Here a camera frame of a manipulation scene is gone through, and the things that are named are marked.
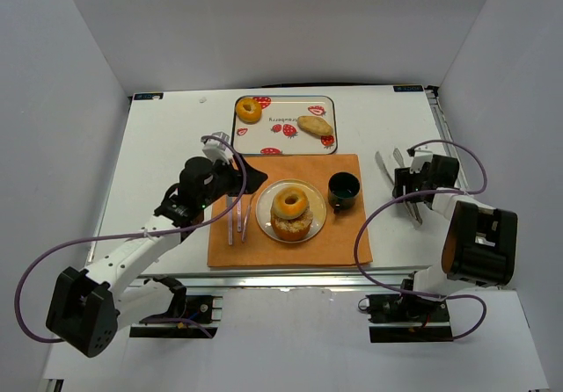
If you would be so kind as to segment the metal serving tongs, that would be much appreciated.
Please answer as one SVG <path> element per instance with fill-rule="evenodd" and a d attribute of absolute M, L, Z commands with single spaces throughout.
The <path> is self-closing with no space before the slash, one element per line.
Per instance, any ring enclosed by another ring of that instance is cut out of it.
<path fill-rule="evenodd" d="M 398 148 L 395 148 L 392 152 L 393 158 L 395 159 L 396 163 L 398 164 L 399 168 L 402 168 L 405 166 L 405 161 L 404 158 L 402 156 L 402 153 L 400 152 L 400 150 Z M 377 167 L 379 168 L 379 170 L 385 175 L 388 183 L 390 185 L 394 185 L 394 178 L 391 174 L 391 172 L 387 169 L 384 159 L 381 155 L 381 153 L 379 151 L 377 151 L 375 153 L 375 161 L 377 164 Z M 417 206 L 416 203 L 411 203 L 411 202 L 407 202 L 404 201 L 403 202 L 404 208 L 406 209 L 413 225 L 415 227 L 420 227 L 423 223 L 421 214 L 420 214 L 420 210 Z"/>

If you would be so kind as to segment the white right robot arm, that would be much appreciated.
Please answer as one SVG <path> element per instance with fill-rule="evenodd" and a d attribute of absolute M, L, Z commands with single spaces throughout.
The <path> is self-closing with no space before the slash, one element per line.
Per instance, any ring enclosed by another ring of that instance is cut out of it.
<path fill-rule="evenodd" d="M 410 149 L 408 167 L 394 171 L 392 196 L 406 197 L 418 217 L 419 205 L 449 222 L 440 261 L 415 272 L 412 290 L 435 297 L 465 288 L 506 286 L 514 275 L 518 217 L 491 207 L 456 188 L 459 161 Z"/>

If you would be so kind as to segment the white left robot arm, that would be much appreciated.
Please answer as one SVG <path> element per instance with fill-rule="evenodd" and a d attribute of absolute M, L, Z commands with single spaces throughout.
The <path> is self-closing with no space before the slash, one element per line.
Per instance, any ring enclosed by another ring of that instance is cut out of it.
<path fill-rule="evenodd" d="M 92 358 L 116 333 L 136 323 L 178 323 L 186 313 L 186 287 L 167 275 L 141 287 L 131 283 L 167 251 L 179 246 L 204 219 L 204 211 L 223 196 L 250 194 L 267 174 L 247 161 L 232 164 L 197 156 L 186 161 L 144 231 L 82 270 L 69 267 L 55 282 L 47 328 Z"/>

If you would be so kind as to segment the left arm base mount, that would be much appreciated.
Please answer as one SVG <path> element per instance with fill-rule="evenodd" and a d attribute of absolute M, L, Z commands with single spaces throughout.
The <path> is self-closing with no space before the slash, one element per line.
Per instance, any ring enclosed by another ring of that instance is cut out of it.
<path fill-rule="evenodd" d="M 178 279 L 159 276 L 145 279 L 143 287 L 163 287 L 165 293 L 157 304 L 166 303 L 166 310 L 151 311 L 141 323 L 130 327 L 131 338 L 211 339 L 222 317 L 222 297 L 211 294 L 190 294 Z"/>

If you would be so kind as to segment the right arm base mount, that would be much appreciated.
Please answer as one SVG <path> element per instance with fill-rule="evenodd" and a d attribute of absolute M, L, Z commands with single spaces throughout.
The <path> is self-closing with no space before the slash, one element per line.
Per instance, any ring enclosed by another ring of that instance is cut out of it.
<path fill-rule="evenodd" d="M 368 316 L 371 343 L 453 341 L 446 301 L 410 294 L 370 294 L 357 307 Z"/>

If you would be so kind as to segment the large orange swirl bread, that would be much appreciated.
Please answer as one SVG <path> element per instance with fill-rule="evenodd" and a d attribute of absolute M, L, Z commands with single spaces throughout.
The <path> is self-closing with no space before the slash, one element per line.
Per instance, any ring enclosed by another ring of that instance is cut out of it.
<path fill-rule="evenodd" d="M 304 239 L 311 229 L 313 212 L 308 209 L 299 217 L 291 220 L 283 219 L 271 212 L 270 223 L 278 238 L 287 242 Z"/>

